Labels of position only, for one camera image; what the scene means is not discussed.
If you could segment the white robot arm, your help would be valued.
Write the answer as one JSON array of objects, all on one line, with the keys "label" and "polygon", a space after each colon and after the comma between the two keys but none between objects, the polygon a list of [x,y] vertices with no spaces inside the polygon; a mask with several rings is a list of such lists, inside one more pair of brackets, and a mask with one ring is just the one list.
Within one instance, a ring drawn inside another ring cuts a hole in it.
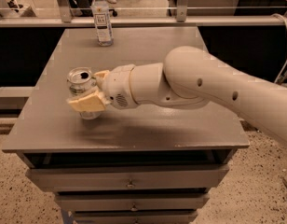
[{"label": "white robot arm", "polygon": [[67,99],[76,112],[102,112],[108,105],[195,109],[214,102],[287,145],[287,87],[240,72],[203,49],[182,46],[162,63],[122,65],[82,78],[85,71],[78,67],[67,77],[77,85]]}]

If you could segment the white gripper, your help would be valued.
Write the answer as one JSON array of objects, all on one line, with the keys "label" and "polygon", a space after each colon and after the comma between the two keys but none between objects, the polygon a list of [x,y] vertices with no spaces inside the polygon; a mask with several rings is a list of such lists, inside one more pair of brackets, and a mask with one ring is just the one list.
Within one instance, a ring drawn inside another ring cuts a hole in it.
[{"label": "white gripper", "polygon": [[93,74],[102,91],[88,91],[68,98],[67,104],[77,112],[100,112],[110,104],[117,109],[137,107],[130,90],[130,75],[134,64],[119,66],[112,71],[102,70]]}]

